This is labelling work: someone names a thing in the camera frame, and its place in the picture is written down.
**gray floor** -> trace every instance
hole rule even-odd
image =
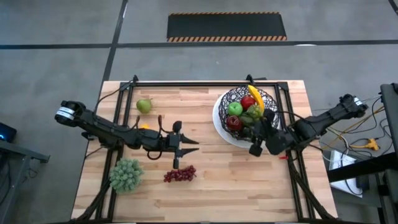
[[[109,43],[120,5],[121,0],[2,1],[0,45]],[[127,6],[119,42],[164,42],[168,13],[197,11],[280,11],[289,40],[398,39],[398,17],[385,0],[135,0]],[[39,174],[24,183],[13,223],[69,219],[87,142],[79,129],[61,126],[53,116],[62,100],[94,106],[108,53],[0,50],[0,121],[19,130],[21,146],[52,155],[44,166],[32,164]],[[320,109],[335,105],[345,93],[370,98],[380,84],[397,82],[396,58],[398,45],[118,49],[110,80],[130,80],[133,75],[141,80],[231,80],[248,73],[272,80],[300,79],[305,80],[312,109]],[[377,120],[384,117],[381,113]],[[372,125],[370,121],[364,128]],[[381,134],[377,128],[347,137]],[[322,141],[332,137],[327,134]],[[390,140],[379,143],[383,150]],[[333,193],[340,218],[378,223],[375,207]]]

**wooden table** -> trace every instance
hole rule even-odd
[[[304,117],[311,115],[304,82],[285,82],[289,84],[294,112]],[[105,82],[101,97],[117,90],[119,85],[120,82]],[[274,89],[261,88],[275,96]],[[247,149],[228,144],[214,128],[213,105],[229,89],[230,87],[134,88],[129,125],[134,124],[139,114],[136,101],[141,98],[152,98],[153,110],[150,114],[141,116],[140,124],[148,124],[151,129],[157,129],[158,114],[163,117],[165,129],[171,129],[176,120],[183,121],[183,133],[200,142],[200,150],[184,156],[180,160],[180,167],[194,165],[198,177],[192,182],[165,183],[163,176],[172,169],[173,154],[165,153],[158,161],[151,161],[145,150],[125,147],[123,156],[138,159],[145,174],[142,176],[142,185],[135,192],[117,196],[114,222],[297,221],[287,162],[270,155],[267,150],[263,151],[261,157],[254,157]],[[99,104],[98,115],[113,120],[116,100],[117,94],[103,100]],[[123,120],[123,113],[122,107],[120,121]],[[99,146],[98,141],[90,142],[87,153]],[[98,193],[105,157],[106,150],[103,149],[85,161],[72,218],[81,215]],[[321,152],[308,147],[303,152],[303,158],[311,190],[328,212],[337,217]],[[110,191],[105,200],[104,215],[108,211],[109,195]],[[306,214],[301,191],[300,198]]]

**green pear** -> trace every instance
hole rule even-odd
[[[149,113],[150,109],[152,109],[150,99],[141,99],[137,101],[137,109],[143,114]]]

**grape bunch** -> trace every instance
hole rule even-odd
[[[170,172],[167,172],[167,174],[164,175],[164,182],[171,182],[172,179],[175,181],[182,181],[182,180],[193,180],[193,176],[195,175],[195,172],[197,170],[193,166],[188,166],[184,169],[179,169],[179,170],[171,170]]]

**fruit bowl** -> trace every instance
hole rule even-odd
[[[264,109],[270,109],[272,111],[277,111],[277,103],[275,100],[264,90],[257,89],[260,93],[261,98],[264,102]],[[226,92],[222,97],[220,104],[218,105],[218,116],[220,117],[221,127],[226,131],[230,136],[239,141],[248,141],[250,142],[250,138],[247,138],[243,135],[242,131],[232,131],[227,127],[227,118],[228,114],[228,105],[233,102],[240,102],[243,97],[249,96],[250,92],[247,86],[239,86],[233,88],[232,90]],[[272,126],[274,128],[279,127],[279,116],[276,114],[274,120],[272,121]]]

